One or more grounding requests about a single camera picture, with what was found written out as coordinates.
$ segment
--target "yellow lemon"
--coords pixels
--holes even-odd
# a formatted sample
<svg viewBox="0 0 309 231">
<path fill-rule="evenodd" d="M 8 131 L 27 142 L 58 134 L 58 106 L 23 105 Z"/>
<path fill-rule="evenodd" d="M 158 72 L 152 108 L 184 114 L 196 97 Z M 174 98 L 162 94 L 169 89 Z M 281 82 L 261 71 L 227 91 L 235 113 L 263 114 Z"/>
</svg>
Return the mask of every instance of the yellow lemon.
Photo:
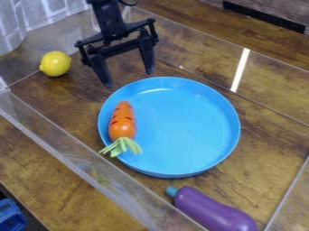
<svg viewBox="0 0 309 231">
<path fill-rule="evenodd" d="M 69 72 L 73 58 L 63 51 L 51 51 L 42 58 L 41 71 L 47 76 L 61 76 Z"/>
</svg>

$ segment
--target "blue plate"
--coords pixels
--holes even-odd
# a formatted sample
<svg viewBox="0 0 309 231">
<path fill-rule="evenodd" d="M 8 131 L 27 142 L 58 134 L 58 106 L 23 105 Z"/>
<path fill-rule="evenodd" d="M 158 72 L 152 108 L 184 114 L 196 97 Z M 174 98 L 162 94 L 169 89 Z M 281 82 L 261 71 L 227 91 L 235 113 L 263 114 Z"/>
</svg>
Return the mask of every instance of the blue plate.
<svg viewBox="0 0 309 231">
<path fill-rule="evenodd" d="M 137 116 L 144 154 L 122 153 L 120 160 L 136 171 L 160 178 L 190 177 L 220 164 L 241 137 L 241 122 L 228 99 L 205 84 L 174 77 L 130 83 L 107 99 L 99 114 L 106 145 L 110 118 L 122 100 Z"/>
</svg>

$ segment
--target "plate rim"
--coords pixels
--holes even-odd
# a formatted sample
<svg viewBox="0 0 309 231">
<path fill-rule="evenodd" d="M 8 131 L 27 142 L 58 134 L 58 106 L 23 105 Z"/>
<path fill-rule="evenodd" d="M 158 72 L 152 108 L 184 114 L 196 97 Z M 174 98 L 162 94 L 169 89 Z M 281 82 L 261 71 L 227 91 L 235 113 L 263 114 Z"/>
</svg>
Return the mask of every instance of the plate rim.
<svg viewBox="0 0 309 231">
<path fill-rule="evenodd" d="M 221 158 L 217 162 L 214 162 L 212 165 L 209 165 L 206 168 L 202 168 L 201 170 L 196 171 L 196 172 L 192 172 L 192 173 L 184 173 L 184 174 L 178 174 L 178 173 L 164 173 L 164 172 L 157 172 L 157 173 L 153 173 L 152 171 L 148 171 L 148 170 L 144 170 L 144 169 L 140 169 L 137 168 L 136 166 L 133 166 L 126 160 L 124 160 L 124 158 L 121 158 L 121 155 L 118 156 L 118 159 L 121 160 L 121 162 L 129 167 L 132 168 L 134 171 L 142 173 L 142 174 L 146 174 L 149 176 L 153 176 L 153 177 L 158 177 L 158 178 L 165 178 L 165 179 L 177 179 L 177 178 L 188 178 L 190 176 L 194 176 L 197 174 L 201 174 L 204 173 L 205 171 L 210 170 L 212 168 L 214 168 L 221 162 L 224 162 L 228 157 L 232 155 L 233 151 L 236 150 L 236 147 L 240 143 L 240 139 L 241 139 L 241 119 L 240 119 L 240 115 L 239 115 L 239 112 L 236 110 L 236 107 L 235 105 L 231 103 L 229 99 L 216 90 L 213 89 L 212 87 L 209 87 L 205 83 L 200 82 L 200 81 L 196 81 L 193 79 L 186 79 L 186 78 L 182 78 L 182 77 L 162 77 L 162 76 L 158 76 L 158 77 L 150 77 L 148 79 L 140 79 L 137 81 L 133 81 L 130 84 L 122 86 L 110 96 L 109 98 L 106 99 L 103 105 L 102 105 L 102 108 L 101 108 L 101 111 L 99 111 L 99 116 L 98 116 L 98 130 L 99 130 L 99 136 L 101 136 L 101 140 L 103 141 L 105 145 L 109 145 L 109 141 L 105 139 L 105 135 L 103 135 L 103 128 L 101 128 L 101 118 L 102 118 L 102 114 L 103 114 L 103 110 L 105 110 L 105 105 L 106 105 L 106 102 L 107 100 L 118 94 L 120 91 L 124 90 L 124 88 L 129 88 L 132 85 L 134 84 L 138 84 L 140 82 L 145 82 L 145 81 L 150 81 L 150 80 L 154 80 L 154 79 L 177 79 L 177 80 L 181 80 L 181 81 L 190 81 L 192 83 L 194 84 L 198 84 L 200 86 L 202 86 L 204 88 L 208 88 L 209 90 L 212 90 L 214 93 L 217 93 L 221 98 L 227 101 L 227 103 L 229 104 L 231 106 L 231 109 L 233 111 L 233 115 L 236 115 L 236 119 L 237 119 L 237 128 L 239 128 L 239 132 L 236 134 L 237 138 L 236 138 L 236 141 L 235 141 L 235 144 L 231 146 L 229 148 L 229 151 L 228 153 L 224 155 L 224 158 Z"/>
</svg>

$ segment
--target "wooden table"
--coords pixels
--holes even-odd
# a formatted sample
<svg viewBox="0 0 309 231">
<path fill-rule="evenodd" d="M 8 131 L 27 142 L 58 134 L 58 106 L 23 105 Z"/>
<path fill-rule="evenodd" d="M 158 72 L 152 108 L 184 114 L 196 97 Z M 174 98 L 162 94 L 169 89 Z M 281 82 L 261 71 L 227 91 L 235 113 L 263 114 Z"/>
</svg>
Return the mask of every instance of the wooden table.
<svg viewBox="0 0 309 231">
<path fill-rule="evenodd" d="M 308 69 L 307 36 L 218 10 L 198 1 L 142 1 L 141 7 Z M 17 57 L 12 52 L 6 61 L 12 64 Z M 140 56 L 136 52 L 111 59 L 109 65 L 113 72 L 118 76 L 126 75 L 126 78 L 118 79 L 115 88 L 107 90 L 102 88 L 90 69 L 82 66 L 79 55 L 73 55 L 73 58 L 73 68 L 66 78 L 49 79 L 43 73 L 37 72 L 15 84 L 11 90 L 94 150 L 99 150 L 103 145 L 97 130 L 97 116 L 103 99 L 145 75 L 144 68 L 137 64 Z M 288 91 L 287 97 L 292 98 L 296 109 L 288 106 L 277 108 L 301 121 L 297 122 L 209 82 L 214 82 L 217 70 L 212 73 L 204 69 L 194 70 L 204 73 L 204 79 L 158 61 L 154 75 L 200 80 L 229 98 L 239 110 L 243 125 L 241 142 L 233 155 L 209 172 L 182 180 L 150 178 L 128 169 L 117 160 L 110 161 L 168 201 L 168 185 L 194 186 L 223 203 L 247 211 L 264 229 L 308 155 L 308 112 L 303 109 L 307 102 L 301 100 L 301 93 L 292 94 Z M 223 72 L 220 83 L 225 86 L 229 78 L 225 78 Z M 291 85 L 293 78 L 285 81 Z M 0 180 L 51 230 L 146 230 L 4 118 L 0 119 L 0 127 Z"/>
</svg>

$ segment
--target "orange carrot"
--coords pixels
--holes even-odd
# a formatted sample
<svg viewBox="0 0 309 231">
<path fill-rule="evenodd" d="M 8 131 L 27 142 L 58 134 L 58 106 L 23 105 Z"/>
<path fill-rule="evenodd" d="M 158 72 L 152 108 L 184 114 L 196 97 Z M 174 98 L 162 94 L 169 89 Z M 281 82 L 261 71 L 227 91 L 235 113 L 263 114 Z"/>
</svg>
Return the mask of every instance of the orange carrot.
<svg viewBox="0 0 309 231">
<path fill-rule="evenodd" d="M 114 141 L 99 153 L 111 152 L 111 157 L 128 151 L 128 146 L 134 154 L 142 153 L 141 146 L 133 141 L 137 133 L 134 109 L 129 101 L 120 102 L 111 116 L 109 135 Z"/>
<path fill-rule="evenodd" d="M 118 104 L 115 112 L 111 117 L 109 134 L 113 141 L 121 137 L 134 139 L 136 129 L 136 115 L 129 101 L 122 101 Z"/>
</svg>

